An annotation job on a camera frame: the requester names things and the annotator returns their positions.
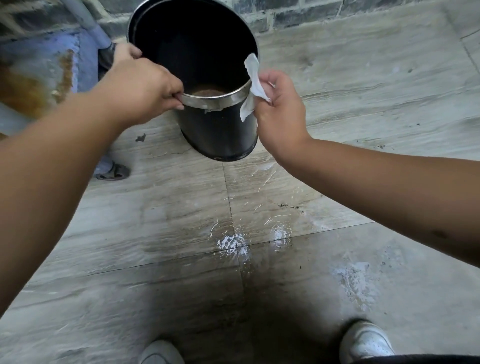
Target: person's left hand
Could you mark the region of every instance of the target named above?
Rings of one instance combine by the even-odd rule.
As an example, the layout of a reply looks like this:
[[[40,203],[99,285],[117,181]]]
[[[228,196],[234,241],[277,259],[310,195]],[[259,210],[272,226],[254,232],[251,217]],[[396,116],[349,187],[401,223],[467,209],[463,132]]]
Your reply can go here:
[[[175,98],[183,93],[182,81],[141,55],[132,44],[118,44],[112,68],[89,92],[93,102],[107,108],[109,119],[127,128],[165,111],[184,109]]]

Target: brick wall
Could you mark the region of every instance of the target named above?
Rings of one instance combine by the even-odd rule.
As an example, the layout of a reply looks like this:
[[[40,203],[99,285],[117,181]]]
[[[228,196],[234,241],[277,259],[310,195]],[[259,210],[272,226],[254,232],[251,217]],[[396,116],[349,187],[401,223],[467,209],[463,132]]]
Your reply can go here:
[[[112,39],[125,37],[128,19],[143,0],[83,0]],[[223,0],[256,33],[420,0]],[[0,41],[78,27],[59,0],[0,0]]]

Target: trash can base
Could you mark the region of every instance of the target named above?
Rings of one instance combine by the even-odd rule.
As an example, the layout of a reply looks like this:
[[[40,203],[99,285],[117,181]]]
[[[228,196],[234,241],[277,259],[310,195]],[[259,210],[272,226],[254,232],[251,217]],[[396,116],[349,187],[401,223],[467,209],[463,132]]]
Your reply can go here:
[[[257,136],[255,138],[255,141],[253,142],[252,146],[241,154],[235,154],[235,155],[228,156],[228,157],[217,157],[217,156],[212,156],[212,155],[210,155],[208,153],[205,153],[204,151],[200,150],[199,148],[197,148],[197,146],[194,143],[192,143],[192,141],[185,135],[185,133],[183,131],[181,133],[183,134],[183,136],[187,140],[188,144],[190,144],[198,153],[204,155],[207,158],[210,158],[210,159],[213,159],[213,160],[218,160],[219,162],[235,162],[236,160],[240,160],[240,159],[245,158],[247,155],[249,155],[255,149],[255,146],[257,145],[257,141],[258,141],[258,136]]]

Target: crumpled paper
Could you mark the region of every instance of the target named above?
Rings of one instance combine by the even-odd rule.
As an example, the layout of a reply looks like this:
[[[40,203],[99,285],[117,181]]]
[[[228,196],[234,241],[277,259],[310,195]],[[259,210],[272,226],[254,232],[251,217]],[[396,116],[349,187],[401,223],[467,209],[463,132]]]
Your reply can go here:
[[[252,87],[248,93],[247,99],[240,108],[240,119],[242,122],[255,110],[255,96],[261,97],[268,102],[272,100],[266,95],[260,79],[258,78],[258,71],[260,70],[260,63],[257,56],[252,53],[245,60],[245,68],[248,76],[252,79]]]

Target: white shoe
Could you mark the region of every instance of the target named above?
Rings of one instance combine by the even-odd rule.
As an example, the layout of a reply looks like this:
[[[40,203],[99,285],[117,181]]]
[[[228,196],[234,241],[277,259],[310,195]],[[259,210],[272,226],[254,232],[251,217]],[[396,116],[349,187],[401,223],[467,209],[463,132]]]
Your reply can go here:
[[[164,340],[152,342],[146,347],[139,364],[185,364],[179,351],[172,343]]]
[[[368,321],[352,325],[340,343],[340,363],[351,364],[360,359],[395,355],[387,334]]]

